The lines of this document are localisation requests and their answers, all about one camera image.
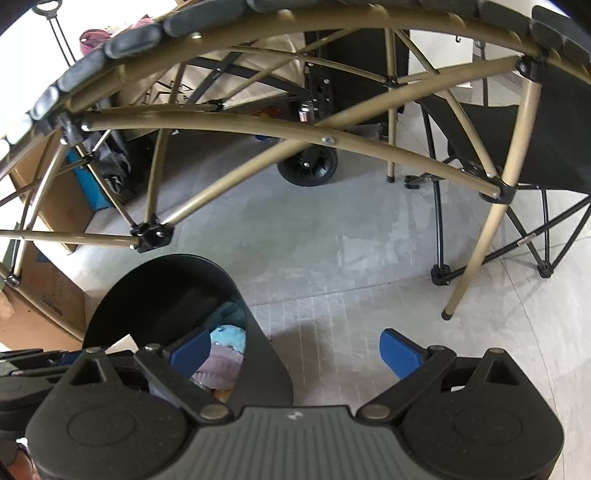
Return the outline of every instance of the blue plastic tab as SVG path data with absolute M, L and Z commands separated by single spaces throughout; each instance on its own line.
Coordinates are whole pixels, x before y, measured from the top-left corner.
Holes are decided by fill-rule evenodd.
M 428 355 L 424 348 L 391 328 L 379 337 L 379 354 L 400 380 L 419 368 Z
M 168 347 L 170 349 L 168 364 L 185 378 L 191 378 L 203 365 L 212 348 L 209 330 L 199 328 L 193 332 L 194 335 L 181 345 Z

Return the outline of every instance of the metal screw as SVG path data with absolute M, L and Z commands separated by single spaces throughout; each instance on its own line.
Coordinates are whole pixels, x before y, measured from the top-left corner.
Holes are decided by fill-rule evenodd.
M 159 343 L 149 343 L 144 347 L 148 352 L 159 352 L 162 348 Z
M 380 403 L 371 403 L 361 409 L 361 415 L 368 420 L 383 420 L 390 415 L 390 409 Z
M 199 414 L 205 420 L 221 420 L 230 414 L 228 407 L 221 403 L 210 403 L 205 405 Z

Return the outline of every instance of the white floor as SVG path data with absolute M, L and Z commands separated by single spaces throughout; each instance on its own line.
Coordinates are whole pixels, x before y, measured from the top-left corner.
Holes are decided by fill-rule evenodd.
M 493 80 L 491 104 L 513 103 L 517 91 L 506 79 Z M 440 132 L 436 141 L 443 158 Z M 414 105 L 401 117 L 398 145 L 427 154 Z M 164 216 L 263 148 L 248 136 L 173 137 L 159 212 Z M 356 409 L 389 387 L 395 377 L 377 348 L 386 327 L 462 356 L 503 347 L 565 428 L 563 458 L 553 478 L 591 478 L 591 225 L 549 280 L 539 277 L 525 248 L 483 267 L 453 320 L 444 322 L 440 312 L 453 285 L 435 287 L 428 277 L 435 260 L 431 186 L 410 191 L 402 181 L 388 184 L 385 165 L 372 158 L 340 152 L 339 161 L 334 180 L 312 189 L 286 183 L 271 167 L 189 217 L 161 250 L 140 255 L 80 247 L 53 260 L 88 293 L 89 315 L 117 279 L 152 257 L 189 252 L 216 261 L 272 337 L 301 404 L 346 403 Z M 399 177 L 404 173 L 410 172 L 398 170 Z M 470 255 L 488 207 L 474 192 L 448 182 L 441 187 L 446 261 L 457 267 Z M 526 228 L 541 222 L 538 197 L 521 192 L 515 201 Z M 551 192 L 551 215 L 579 197 Z M 128 205 L 136 219 L 142 207 L 142 200 Z M 563 244 L 574 224 L 553 231 L 552 244 Z M 110 209 L 97 213 L 88 231 L 126 234 L 128 228 Z M 516 237 L 507 222 L 494 246 Z

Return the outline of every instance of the wheel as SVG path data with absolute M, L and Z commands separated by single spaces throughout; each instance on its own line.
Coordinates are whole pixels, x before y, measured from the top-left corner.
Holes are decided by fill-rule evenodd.
M 298 187 L 316 187 L 335 174 L 339 158 L 334 148 L 314 145 L 277 164 L 277 170 Z

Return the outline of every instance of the black trash bin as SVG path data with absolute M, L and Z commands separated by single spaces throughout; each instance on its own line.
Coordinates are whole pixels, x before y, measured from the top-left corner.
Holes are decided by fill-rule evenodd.
M 288 407 L 291 378 L 244 302 L 236 284 L 215 263 L 196 255 L 174 254 L 140 265 L 120 279 L 96 309 L 83 347 L 109 346 L 129 334 L 141 348 L 166 346 L 189 333 L 226 301 L 244 311 L 246 349 L 228 407 Z M 213 330 L 217 325 L 206 325 Z

